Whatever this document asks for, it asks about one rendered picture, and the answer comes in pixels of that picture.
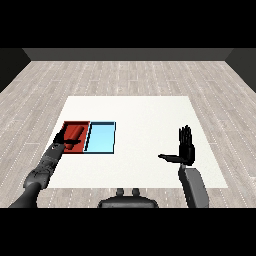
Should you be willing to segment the light blue shallow open box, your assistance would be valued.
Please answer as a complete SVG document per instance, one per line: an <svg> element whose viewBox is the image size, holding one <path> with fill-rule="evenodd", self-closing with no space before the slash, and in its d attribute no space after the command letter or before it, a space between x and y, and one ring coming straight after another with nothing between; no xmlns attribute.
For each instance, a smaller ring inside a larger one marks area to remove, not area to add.
<svg viewBox="0 0 256 256"><path fill-rule="evenodd" d="M85 154L113 154L116 123L114 121L93 121L90 123L83 152Z"/></svg>

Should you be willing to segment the small red can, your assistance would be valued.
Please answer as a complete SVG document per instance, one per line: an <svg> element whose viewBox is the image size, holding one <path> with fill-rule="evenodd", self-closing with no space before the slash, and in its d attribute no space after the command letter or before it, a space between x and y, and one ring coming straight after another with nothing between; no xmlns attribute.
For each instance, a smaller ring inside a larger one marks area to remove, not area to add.
<svg viewBox="0 0 256 256"><path fill-rule="evenodd" d="M75 129L69 135L69 140L77 140L84 130L83 126L76 126Z"/></svg>

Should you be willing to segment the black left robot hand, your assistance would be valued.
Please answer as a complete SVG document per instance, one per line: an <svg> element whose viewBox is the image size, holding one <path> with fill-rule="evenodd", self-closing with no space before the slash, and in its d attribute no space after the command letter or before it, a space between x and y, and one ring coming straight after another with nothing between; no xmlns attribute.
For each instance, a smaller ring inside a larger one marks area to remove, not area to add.
<svg viewBox="0 0 256 256"><path fill-rule="evenodd" d="M68 150L71 150L76 144L80 143L80 140L76 139L64 139L65 129L62 128L54 137L53 142L63 144Z"/></svg>

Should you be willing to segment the dark grey robot body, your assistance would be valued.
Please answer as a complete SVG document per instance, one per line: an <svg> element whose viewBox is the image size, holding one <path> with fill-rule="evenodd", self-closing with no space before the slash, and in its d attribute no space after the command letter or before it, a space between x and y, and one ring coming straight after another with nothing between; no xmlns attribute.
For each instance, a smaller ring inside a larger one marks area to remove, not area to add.
<svg viewBox="0 0 256 256"><path fill-rule="evenodd" d="M155 200L142 197L138 188L132 189L131 196L125 196L124 189L118 188L116 195L101 200L98 208L158 208L158 204Z"/></svg>

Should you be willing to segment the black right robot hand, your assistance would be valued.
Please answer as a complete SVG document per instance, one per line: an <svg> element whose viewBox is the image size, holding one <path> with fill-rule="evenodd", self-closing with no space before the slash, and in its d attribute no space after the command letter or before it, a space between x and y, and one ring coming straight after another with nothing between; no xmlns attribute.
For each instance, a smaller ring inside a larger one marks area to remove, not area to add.
<svg viewBox="0 0 256 256"><path fill-rule="evenodd" d="M185 127L179 129L178 155L159 154L158 157L167 162L192 166L195 162L195 146L192 143L191 128L186 125Z"/></svg>

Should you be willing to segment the red shallow open box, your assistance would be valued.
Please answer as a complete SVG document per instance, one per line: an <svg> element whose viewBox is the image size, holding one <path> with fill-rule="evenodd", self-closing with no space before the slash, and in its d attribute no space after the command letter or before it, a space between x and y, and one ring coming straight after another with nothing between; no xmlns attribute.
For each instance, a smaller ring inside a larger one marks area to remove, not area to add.
<svg viewBox="0 0 256 256"><path fill-rule="evenodd" d="M63 123L65 154L84 152L89 125L89 121L65 121Z"/></svg>

